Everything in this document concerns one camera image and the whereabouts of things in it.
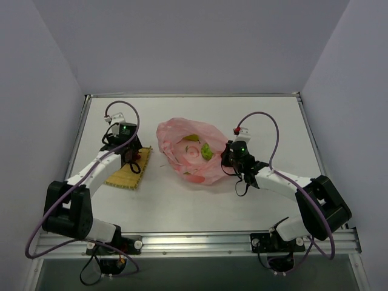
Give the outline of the red fake grapes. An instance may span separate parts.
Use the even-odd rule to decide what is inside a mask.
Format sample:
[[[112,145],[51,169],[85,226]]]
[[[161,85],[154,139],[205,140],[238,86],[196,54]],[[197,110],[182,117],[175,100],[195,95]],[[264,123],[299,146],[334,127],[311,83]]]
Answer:
[[[136,162],[141,158],[138,150],[128,149],[124,155],[124,161],[126,163]]]

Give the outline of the pink plastic bag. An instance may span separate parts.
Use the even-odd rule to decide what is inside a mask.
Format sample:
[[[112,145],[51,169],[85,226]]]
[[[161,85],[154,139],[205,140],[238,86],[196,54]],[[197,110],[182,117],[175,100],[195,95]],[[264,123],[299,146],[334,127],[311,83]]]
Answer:
[[[183,137],[192,134],[198,135],[201,143],[183,140]],[[221,168],[221,154],[228,139],[211,124],[172,118],[158,124],[156,136],[159,151],[165,154],[174,171],[186,181],[211,185],[234,173],[230,167]],[[213,152],[210,161],[201,156],[201,147],[205,143]]]

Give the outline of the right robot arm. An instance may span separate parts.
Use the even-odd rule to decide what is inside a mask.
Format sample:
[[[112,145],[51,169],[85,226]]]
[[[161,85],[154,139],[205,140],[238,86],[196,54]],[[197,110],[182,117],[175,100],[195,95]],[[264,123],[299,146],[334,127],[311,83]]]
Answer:
[[[287,217],[272,227],[269,243],[276,250],[285,249],[302,236],[323,241],[352,217],[330,178],[324,175],[306,178],[271,169],[268,163],[257,161],[249,153],[245,141],[227,142],[221,166],[233,168],[246,188],[270,190],[298,205],[298,216]]]

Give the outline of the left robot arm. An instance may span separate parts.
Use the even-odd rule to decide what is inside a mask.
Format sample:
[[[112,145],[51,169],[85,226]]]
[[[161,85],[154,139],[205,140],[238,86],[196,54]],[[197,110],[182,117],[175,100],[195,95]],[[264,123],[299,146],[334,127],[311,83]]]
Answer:
[[[42,228],[77,240],[99,241],[108,254],[118,253],[123,244],[120,226],[93,217],[92,196],[112,174],[129,166],[134,174],[141,173],[138,164],[142,145],[138,126],[116,122],[102,138],[104,146],[97,157],[78,174],[64,182],[53,181],[45,199]]]

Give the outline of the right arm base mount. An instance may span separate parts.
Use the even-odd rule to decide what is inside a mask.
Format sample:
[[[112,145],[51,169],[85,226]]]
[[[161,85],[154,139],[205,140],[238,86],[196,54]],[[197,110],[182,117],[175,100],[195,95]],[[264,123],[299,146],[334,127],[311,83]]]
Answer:
[[[277,234],[251,233],[251,251],[262,267],[274,273],[286,274],[295,267],[294,254],[306,251],[301,238],[283,241]]]

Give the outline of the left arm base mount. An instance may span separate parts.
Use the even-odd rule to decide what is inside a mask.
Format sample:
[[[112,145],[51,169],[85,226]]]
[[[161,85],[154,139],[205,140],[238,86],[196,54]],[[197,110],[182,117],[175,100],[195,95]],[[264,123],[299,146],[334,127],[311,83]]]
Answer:
[[[100,283],[104,277],[112,280],[139,273],[140,266],[130,255],[139,255],[141,248],[142,241],[139,239],[121,238],[110,243],[89,241],[86,254],[90,258],[80,271],[81,284],[90,287]],[[93,261],[97,265],[98,276],[94,282],[87,282],[83,273]]]

